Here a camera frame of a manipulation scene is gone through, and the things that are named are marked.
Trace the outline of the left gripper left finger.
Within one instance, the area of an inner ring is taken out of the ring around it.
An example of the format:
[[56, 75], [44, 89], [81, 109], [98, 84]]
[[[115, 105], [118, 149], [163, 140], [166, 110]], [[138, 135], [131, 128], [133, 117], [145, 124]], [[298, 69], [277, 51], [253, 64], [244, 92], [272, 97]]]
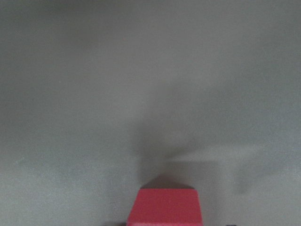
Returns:
[[104, 226], [126, 226], [126, 222], [105, 222]]

